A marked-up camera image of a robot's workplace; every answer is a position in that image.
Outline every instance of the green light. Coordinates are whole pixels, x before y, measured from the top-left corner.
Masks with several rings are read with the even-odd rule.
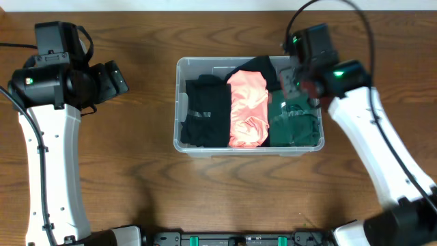
[[[278,246],[287,246],[287,238],[284,236],[278,237]]]
[[[342,72],[342,71],[335,71],[335,72],[334,72],[334,75],[335,75],[336,77],[341,77],[341,76],[343,76],[343,73],[344,73],[344,72]]]
[[[190,236],[190,246],[199,246],[199,238],[197,236]]]
[[[33,83],[32,78],[26,78],[26,85],[31,85]]]

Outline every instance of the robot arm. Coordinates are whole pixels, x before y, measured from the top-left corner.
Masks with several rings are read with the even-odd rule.
[[[431,188],[436,184],[413,160],[387,118],[379,94],[375,88],[372,90],[375,110],[389,141],[422,189],[431,195]],[[346,92],[345,98],[334,98],[328,109],[329,115],[340,125],[360,156],[384,209],[399,206],[402,198],[409,201],[421,199],[422,195],[405,175],[376,127],[368,98],[369,90],[366,87]]]
[[[37,124],[46,151],[46,193],[52,232],[58,244],[67,240],[81,240],[91,234],[83,207],[77,159],[77,138],[80,111],[70,105],[55,110],[53,105],[31,107],[27,110]],[[49,245],[46,232],[41,229],[41,170],[35,133],[23,115],[19,116],[26,139],[29,160],[30,218],[26,245]]]
[[[89,67],[93,43],[83,27],[54,22],[35,28],[39,54],[34,62],[16,70],[8,85],[9,97],[37,128],[35,132],[27,115],[19,115],[27,144],[31,196],[26,245],[139,246],[137,226],[91,234],[81,197],[77,153],[81,110],[92,107],[96,111],[94,105],[127,92],[128,86],[114,61]],[[78,30],[89,38],[86,54]],[[37,141],[38,131],[42,143]],[[43,147],[45,162],[39,152]],[[43,204],[48,211],[45,216]]]
[[[375,110],[389,141],[422,189],[433,195],[434,181],[416,164],[372,89]],[[370,112],[369,89],[360,87],[336,97],[328,108],[331,118],[348,136],[372,179],[386,212],[366,221],[355,221],[334,230],[338,245],[421,245],[435,240],[436,215],[423,202],[381,137]]]

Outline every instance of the black fabric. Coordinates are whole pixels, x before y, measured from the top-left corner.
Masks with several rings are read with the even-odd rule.
[[[262,145],[258,146],[258,147],[270,147],[270,128],[267,130],[267,138],[266,140],[264,140],[264,143],[262,143]]]
[[[214,75],[186,81],[188,114],[182,122],[181,142],[220,148],[229,144],[231,86]]]
[[[281,83],[276,76],[276,70],[274,69],[268,55],[255,57],[247,63],[235,68],[232,72],[226,75],[225,81],[227,81],[232,75],[240,70],[248,72],[261,72],[263,78],[267,81],[266,88],[269,92],[281,89]]]

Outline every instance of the green connector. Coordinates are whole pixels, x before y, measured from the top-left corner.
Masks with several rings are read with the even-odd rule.
[[[199,238],[196,236],[190,236],[190,246],[199,246]]]
[[[278,237],[278,246],[287,246],[287,238],[284,236]]]

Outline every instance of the cable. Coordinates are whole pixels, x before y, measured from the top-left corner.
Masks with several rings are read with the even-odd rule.
[[[10,43],[1,43],[0,42],[0,46],[38,49],[37,46],[32,45],[32,44],[10,44]]]
[[[290,29],[292,28],[293,22],[296,19],[296,17],[308,6],[310,6],[311,4],[318,2],[321,0],[312,0],[309,1],[308,3],[306,3],[305,5],[303,5],[294,15],[293,18],[291,19],[291,21],[288,23],[287,26],[287,31],[285,33],[285,45],[288,44],[288,38],[289,38],[289,33],[290,33]],[[423,196],[423,198],[425,199],[425,201],[429,204],[429,206],[431,207],[431,209],[437,214],[437,207],[436,205],[433,203],[433,201],[431,201],[431,198],[429,198],[429,195],[422,189],[422,187],[418,184],[418,182],[416,181],[416,178],[411,174],[410,170],[408,170],[408,168],[405,166],[404,162],[402,161],[402,159],[399,157],[399,155],[396,153],[396,150],[394,149],[394,147],[391,145],[389,138],[386,136],[384,130],[381,127],[381,124],[379,123],[379,117],[375,112],[375,107],[373,105],[373,97],[372,97],[372,86],[373,86],[373,74],[375,71],[375,41],[373,38],[373,32],[371,30],[371,26],[369,21],[367,20],[366,16],[364,15],[364,12],[354,3],[352,3],[351,1],[348,0],[339,0],[342,1],[344,3],[347,3],[349,6],[351,6],[355,12],[358,14],[358,16],[360,17],[361,21],[363,22],[366,32],[367,32],[367,37],[369,40],[369,52],[370,52],[370,73],[369,73],[369,104],[370,104],[370,109],[371,109],[371,114],[373,116],[373,120],[376,123],[376,126],[378,127],[378,130],[380,131],[380,134],[382,136],[382,138],[384,139],[387,147],[389,147],[389,150],[391,151],[391,153],[393,154],[393,156],[395,157],[396,161],[399,163],[399,166],[402,168],[402,170],[404,171],[405,175],[408,177],[408,179],[410,180],[410,182],[414,185],[414,187],[416,187],[417,191]]]
[[[46,147],[42,141],[41,132],[36,127],[35,122],[32,120],[30,115],[26,112],[26,109],[21,106],[12,95],[9,94],[3,87],[0,86],[0,92],[10,100],[18,111],[24,115],[26,120],[29,122],[33,132],[35,133],[36,140],[38,142],[38,150],[40,154],[40,171],[41,171],[41,207],[42,207],[42,220],[44,221],[44,229],[47,233],[48,242],[50,246],[56,246],[55,238],[53,236],[52,227],[50,220],[48,218],[48,208],[47,208],[47,189],[46,189]]]

